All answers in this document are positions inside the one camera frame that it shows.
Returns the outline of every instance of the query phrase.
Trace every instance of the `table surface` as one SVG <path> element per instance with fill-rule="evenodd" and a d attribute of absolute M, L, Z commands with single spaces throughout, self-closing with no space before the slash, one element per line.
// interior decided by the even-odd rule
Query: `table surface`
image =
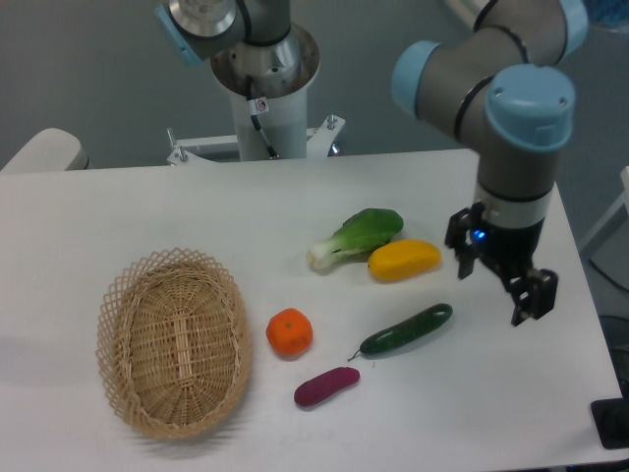
<path fill-rule="evenodd" d="M 460 281 L 443 246 L 474 195 L 467 150 L 0 177 L 0 457 L 11 471 L 480 471 L 626 458 L 599 442 L 590 402 L 619 397 L 559 196 L 539 266 L 560 276 L 555 309 L 510 324 L 483 266 Z M 306 248 L 365 207 L 405 219 L 399 237 L 443 250 L 434 270 L 374 281 L 365 263 L 312 272 Z M 123 268 L 174 247 L 215 256 L 249 310 L 253 371 L 220 429 L 182 442 L 134 433 L 97 371 L 102 296 Z M 347 365 L 368 335 L 437 302 L 446 326 L 394 355 L 357 358 L 360 382 L 312 411 L 302 382 Z M 264 330 L 278 311 L 309 316 L 314 344 L 293 362 Z"/>

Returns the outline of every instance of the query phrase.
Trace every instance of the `wicker basket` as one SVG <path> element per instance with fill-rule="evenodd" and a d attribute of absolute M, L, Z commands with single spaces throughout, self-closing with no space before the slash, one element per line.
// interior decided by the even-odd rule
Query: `wicker basket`
<path fill-rule="evenodd" d="M 186 438 L 238 402 L 251 369 L 245 306 L 228 270 L 198 251 L 153 253 L 104 296 L 98 367 L 117 416 L 149 438 Z"/>

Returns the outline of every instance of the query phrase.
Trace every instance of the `green cucumber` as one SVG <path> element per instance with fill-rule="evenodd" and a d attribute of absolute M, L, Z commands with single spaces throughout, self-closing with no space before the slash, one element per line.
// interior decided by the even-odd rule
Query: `green cucumber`
<path fill-rule="evenodd" d="M 408 320 L 371 335 L 361 343 L 361 347 L 347 361 L 351 361 L 359 353 L 370 356 L 397 349 L 411 341 L 433 332 L 443 326 L 452 316 L 452 307 L 438 303 L 417 313 Z"/>

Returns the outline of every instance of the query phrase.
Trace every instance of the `yellow squash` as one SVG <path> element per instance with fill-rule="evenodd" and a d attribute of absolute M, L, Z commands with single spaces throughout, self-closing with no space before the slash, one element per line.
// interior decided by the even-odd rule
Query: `yellow squash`
<path fill-rule="evenodd" d="M 369 264 L 375 278 L 390 282 L 430 270 L 440 262 L 441 253 L 434 244 L 403 239 L 373 251 Z"/>

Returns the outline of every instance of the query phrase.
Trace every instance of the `toy vegetable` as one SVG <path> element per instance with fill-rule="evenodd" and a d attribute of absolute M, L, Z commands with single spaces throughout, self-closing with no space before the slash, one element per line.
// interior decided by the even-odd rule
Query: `toy vegetable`
<path fill-rule="evenodd" d="M 312 380 L 302 383 L 295 390 L 295 403 L 302 407 L 314 406 L 337 391 L 355 384 L 361 373 L 351 367 L 337 367 Z"/>
<path fill-rule="evenodd" d="M 391 282 L 435 268 L 440 262 L 441 253 L 434 244 L 403 239 L 373 251 L 369 264 L 375 278 Z"/>
<path fill-rule="evenodd" d="M 359 352 L 375 355 L 402 347 L 443 326 L 450 319 L 450 316 L 452 316 L 452 307 L 445 303 L 427 308 L 402 323 L 371 335 L 362 342 L 356 354 L 347 361 L 354 359 Z"/>
<path fill-rule="evenodd" d="M 306 257 L 312 268 L 322 270 L 384 246 L 403 226 L 404 220 L 392 209 L 366 208 L 345 221 L 332 236 L 312 244 Z"/>
<path fill-rule="evenodd" d="M 312 344 L 313 327 L 302 312 L 287 308 L 270 319 L 266 338 L 278 354 L 296 356 Z"/>

